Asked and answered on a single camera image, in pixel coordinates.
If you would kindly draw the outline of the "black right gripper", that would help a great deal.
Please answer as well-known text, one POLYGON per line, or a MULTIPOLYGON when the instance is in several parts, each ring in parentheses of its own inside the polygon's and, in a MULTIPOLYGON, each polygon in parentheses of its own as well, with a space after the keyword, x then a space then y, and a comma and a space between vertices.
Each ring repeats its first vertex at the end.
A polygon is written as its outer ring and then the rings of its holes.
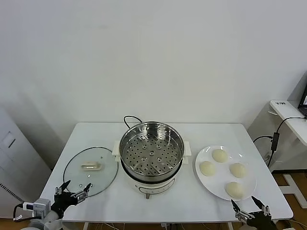
POLYGON ((235 217, 241 222, 247 222, 248 226, 255 227, 258 230, 276 230, 276 225, 272 221, 271 212, 269 206, 264 205, 256 197, 251 196, 255 205, 262 212, 247 213, 239 208, 234 200, 231 199, 233 209, 235 211, 235 217))

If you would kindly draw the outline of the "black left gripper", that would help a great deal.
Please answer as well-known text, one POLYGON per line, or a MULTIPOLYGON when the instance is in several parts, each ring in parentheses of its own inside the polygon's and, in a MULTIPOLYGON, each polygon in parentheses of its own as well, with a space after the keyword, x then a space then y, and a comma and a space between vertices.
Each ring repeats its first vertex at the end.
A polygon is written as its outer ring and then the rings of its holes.
POLYGON ((65 192, 70 182, 70 180, 65 181, 60 187, 56 187, 55 190, 54 203, 51 205, 51 210, 54 211, 59 218, 64 216, 64 212, 69 206, 77 205, 77 199, 86 199, 92 186, 92 184, 89 183, 82 191, 73 194, 71 192, 65 192))

